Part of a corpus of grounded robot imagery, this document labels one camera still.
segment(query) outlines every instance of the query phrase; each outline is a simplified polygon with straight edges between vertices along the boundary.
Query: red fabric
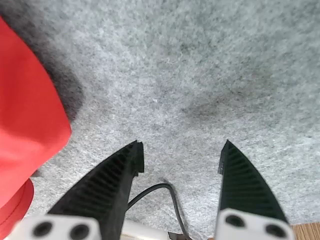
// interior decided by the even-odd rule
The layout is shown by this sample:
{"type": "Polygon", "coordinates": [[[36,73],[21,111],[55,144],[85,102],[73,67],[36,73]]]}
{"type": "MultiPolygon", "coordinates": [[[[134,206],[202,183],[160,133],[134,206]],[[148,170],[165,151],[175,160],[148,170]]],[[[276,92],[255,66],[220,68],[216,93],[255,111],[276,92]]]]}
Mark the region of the red fabric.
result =
{"type": "Polygon", "coordinates": [[[0,17],[0,232],[7,214],[3,207],[8,208],[36,169],[67,144],[70,134],[48,74],[0,17]]]}

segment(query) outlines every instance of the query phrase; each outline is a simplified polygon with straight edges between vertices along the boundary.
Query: black cable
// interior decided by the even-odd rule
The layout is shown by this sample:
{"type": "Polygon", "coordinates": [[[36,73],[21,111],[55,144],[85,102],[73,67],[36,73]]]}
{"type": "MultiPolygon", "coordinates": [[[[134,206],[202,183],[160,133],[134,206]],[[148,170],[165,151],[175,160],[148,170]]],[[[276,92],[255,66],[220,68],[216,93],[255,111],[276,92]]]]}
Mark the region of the black cable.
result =
{"type": "Polygon", "coordinates": [[[178,219],[178,222],[179,222],[179,225],[180,225],[180,228],[184,234],[184,237],[186,240],[192,240],[190,237],[189,237],[189,234],[185,228],[185,225],[184,225],[184,222],[182,221],[181,219],[181,216],[180,216],[180,212],[179,212],[179,207],[178,207],[178,202],[177,202],[177,198],[176,198],[176,193],[174,191],[174,189],[172,188],[172,186],[170,184],[167,184],[167,183],[160,183],[160,184],[156,184],[156,185],[153,185],[149,188],[147,188],[146,190],[144,190],[143,192],[139,193],[134,199],[132,199],[129,203],[128,203],[128,208],[127,208],[127,211],[133,206],[135,205],[140,199],[142,199],[145,195],[151,193],[152,191],[154,190],[157,190],[157,189],[161,189],[161,188],[165,188],[165,189],[168,189],[169,192],[170,192],[170,195],[171,195],[171,198],[172,198],[172,201],[173,201],[173,206],[174,206],[174,211],[175,211],[175,215],[176,215],[176,218],[178,219]]]}

